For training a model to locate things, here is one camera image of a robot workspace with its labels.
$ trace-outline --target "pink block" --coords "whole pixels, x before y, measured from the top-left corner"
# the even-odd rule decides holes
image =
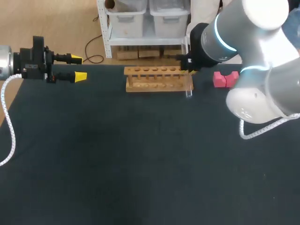
[[[233,71],[230,75],[225,76],[226,79],[226,87],[232,88],[239,78],[239,72]]]
[[[226,79],[221,75],[220,72],[214,72],[213,82],[215,88],[225,88],[226,87]]]

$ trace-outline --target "metal cylinder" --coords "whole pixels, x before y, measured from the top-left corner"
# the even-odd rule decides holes
[[[260,43],[277,33],[288,16],[287,0],[268,5],[271,1],[232,1],[202,34],[207,55],[223,62],[240,54],[243,66],[264,66]]]
[[[0,45],[0,80],[4,81],[13,74],[13,54],[8,45]]]
[[[300,58],[274,68],[268,79],[270,95],[285,115],[300,113]]]

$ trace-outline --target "yellow tip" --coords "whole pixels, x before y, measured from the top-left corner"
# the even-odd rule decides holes
[[[88,73],[75,72],[75,82],[86,80]]]
[[[72,54],[71,54],[71,57],[72,58],[81,59],[81,64],[83,63],[83,58],[82,57],[79,57],[79,56],[76,56],[76,55],[72,55]]]

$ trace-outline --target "white shelf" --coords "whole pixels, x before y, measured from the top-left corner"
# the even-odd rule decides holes
[[[158,38],[155,36],[154,20],[152,16],[144,19],[144,31],[142,38],[120,38],[113,32],[108,40],[109,45],[181,45],[182,38]]]

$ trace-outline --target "black table surface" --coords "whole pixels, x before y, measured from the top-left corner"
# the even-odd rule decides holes
[[[228,90],[212,84],[239,66],[203,69],[190,99],[126,93],[122,66],[55,69],[74,68],[88,80],[25,80],[9,109],[2,225],[300,223],[300,121],[242,140]],[[4,159],[6,122],[0,143]]]

